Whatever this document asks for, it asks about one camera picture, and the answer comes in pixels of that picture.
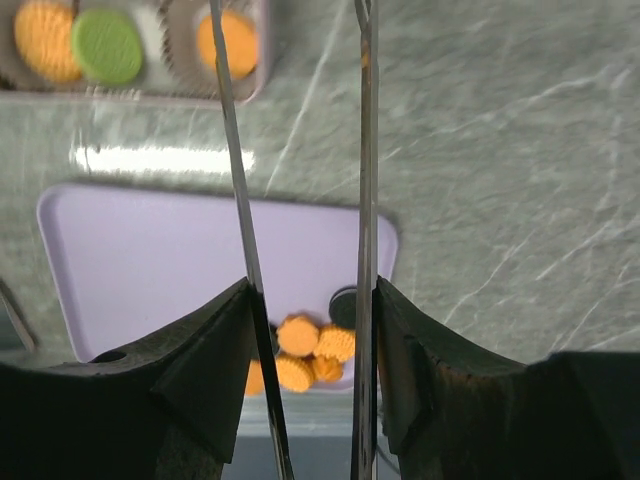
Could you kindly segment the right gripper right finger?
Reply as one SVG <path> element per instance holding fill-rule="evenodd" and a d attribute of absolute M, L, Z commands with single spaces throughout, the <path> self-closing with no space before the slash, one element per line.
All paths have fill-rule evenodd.
<path fill-rule="evenodd" d="M 383 430 L 405 479 L 635 479 L 639 356 L 500 356 L 390 282 L 374 295 Z"/>

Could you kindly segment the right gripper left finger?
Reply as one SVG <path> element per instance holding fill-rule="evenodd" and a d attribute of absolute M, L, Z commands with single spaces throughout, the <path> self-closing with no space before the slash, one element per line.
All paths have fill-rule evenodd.
<path fill-rule="evenodd" d="M 5 479 L 215 479 L 233 457 L 255 339 L 250 289 L 88 363 L 1 367 Z"/>

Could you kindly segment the green round cookie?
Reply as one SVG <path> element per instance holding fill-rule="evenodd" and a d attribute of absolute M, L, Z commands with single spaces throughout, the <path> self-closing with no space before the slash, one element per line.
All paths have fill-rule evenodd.
<path fill-rule="evenodd" d="M 90 8 L 76 16 L 71 51 L 85 77 L 107 85 L 132 82 L 144 63 L 135 23 L 127 14 L 111 8 Z"/>

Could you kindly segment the orange round waffle cookie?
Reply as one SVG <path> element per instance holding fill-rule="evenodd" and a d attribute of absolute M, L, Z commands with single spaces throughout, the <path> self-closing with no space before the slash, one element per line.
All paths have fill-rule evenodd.
<path fill-rule="evenodd" d="M 14 42 L 26 65 L 47 81 L 78 81 L 82 71 L 71 50 L 73 10 L 53 1 L 29 1 L 17 10 Z"/>
<path fill-rule="evenodd" d="M 297 357 L 280 355 L 275 359 L 278 381 L 285 389 L 304 393 L 315 382 L 315 374 L 310 364 Z"/>

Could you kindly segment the orange flower cookie bottom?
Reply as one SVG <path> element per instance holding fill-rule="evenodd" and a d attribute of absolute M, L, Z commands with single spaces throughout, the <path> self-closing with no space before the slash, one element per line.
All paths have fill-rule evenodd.
<path fill-rule="evenodd" d="M 251 359 L 248 368 L 244 395 L 255 396 L 261 394 L 264 390 L 265 384 L 261 362 L 256 359 Z"/>

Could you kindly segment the orange waffle cookie right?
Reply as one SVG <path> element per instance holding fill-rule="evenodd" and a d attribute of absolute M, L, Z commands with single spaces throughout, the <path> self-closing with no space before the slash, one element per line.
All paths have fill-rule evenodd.
<path fill-rule="evenodd" d="M 345 363 L 355 355 L 356 334 L 352 330 L 336 325 L 327 325 L 320 329 L 318 343 L 313 355 L 334 358 Z"/>

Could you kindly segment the orange round waffle cookie bottom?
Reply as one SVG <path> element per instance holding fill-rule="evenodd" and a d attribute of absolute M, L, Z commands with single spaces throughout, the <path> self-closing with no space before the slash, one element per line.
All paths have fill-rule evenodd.
<path fill-rule="evenodd" d="M 315 374 L 310 364 L 297 357 L 280 355 L 275 359 L 278 381 L 285 389 L 304 393 L 315 382 Z"/>

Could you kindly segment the black sandwich cookie centre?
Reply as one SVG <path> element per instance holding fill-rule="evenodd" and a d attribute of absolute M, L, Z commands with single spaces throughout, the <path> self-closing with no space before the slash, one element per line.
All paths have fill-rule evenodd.
<path fill-rule="evenodd" d="M 271 342 L 271 350 L 274 356 L 277 356 L 280 351 L 278 343 L 277 327 L 275 325 L 269 325 L 269 337 Z"/>

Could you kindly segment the black sandwich cookie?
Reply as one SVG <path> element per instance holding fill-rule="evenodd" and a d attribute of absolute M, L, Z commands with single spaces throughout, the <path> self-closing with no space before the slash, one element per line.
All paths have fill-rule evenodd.
<path fill-rule="evenodd" d="M 278 343 L 277 327 L 275 325 L 269 325 L 269 337 L 271 342 L 271 350 L 274 356 L 277 356 L 280 351 Z"/>
<path fill-rule="evenodd" d="M 357 288 L 343 287 L 336 291 L 329 302 L 331 323 L 346 330 L 356 329 Z"/>

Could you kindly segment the black sandwich cookie right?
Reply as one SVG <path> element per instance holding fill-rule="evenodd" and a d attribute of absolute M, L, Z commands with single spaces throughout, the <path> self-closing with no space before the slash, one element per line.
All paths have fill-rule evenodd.
<path fill-rule="evenodd" d="M 356 329 L 357 288 L 343 287 L 336 291 L 329 302 L 331 323 L 346 330 Z"/>

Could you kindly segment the lilac plastic tray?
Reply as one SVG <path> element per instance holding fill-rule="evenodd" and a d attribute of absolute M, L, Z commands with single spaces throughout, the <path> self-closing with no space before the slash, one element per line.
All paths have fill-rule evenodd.
<path fill-rule="evenodd" d="M 269 320 L 330 320 L 334 294 L 355 284 L 356 209 L 251 204 Z M 200 308 L 246 274 L 231 197 L 64 184 L 37 218 L 76 358 L 142 338 Z"/>

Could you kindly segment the pink cookie tin box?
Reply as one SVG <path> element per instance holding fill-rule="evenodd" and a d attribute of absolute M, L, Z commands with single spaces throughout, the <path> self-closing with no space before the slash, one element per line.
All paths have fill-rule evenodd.
<path fill-rule="evenodd" d="M 219 103 L 218 79 L 203 62 L 197 32 L 210 13 L 207 1 L 66 1 L 79 13 L 113 8 L 136 24 L 144 47 L 141 72 L 129 85 L 107 86 L 82 79 L 56 85 L 32 71 L 14 42 L 14 17 L 22 3 L 1 3 L 1 92 L 3 94 L 118 98 L 126 101 L 178 104 Z"/>

